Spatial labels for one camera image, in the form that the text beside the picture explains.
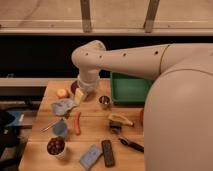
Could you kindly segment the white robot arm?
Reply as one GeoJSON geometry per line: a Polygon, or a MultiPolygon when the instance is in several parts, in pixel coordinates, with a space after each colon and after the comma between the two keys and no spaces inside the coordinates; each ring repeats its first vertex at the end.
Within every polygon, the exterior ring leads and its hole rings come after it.
{"type": "Polygon", "coordinates": [[[108,51],[92,41],[71,59],[87,92],[100,70],[154,82],[143,120],[146,171],[213,171],[213,43],[108,51]]]}

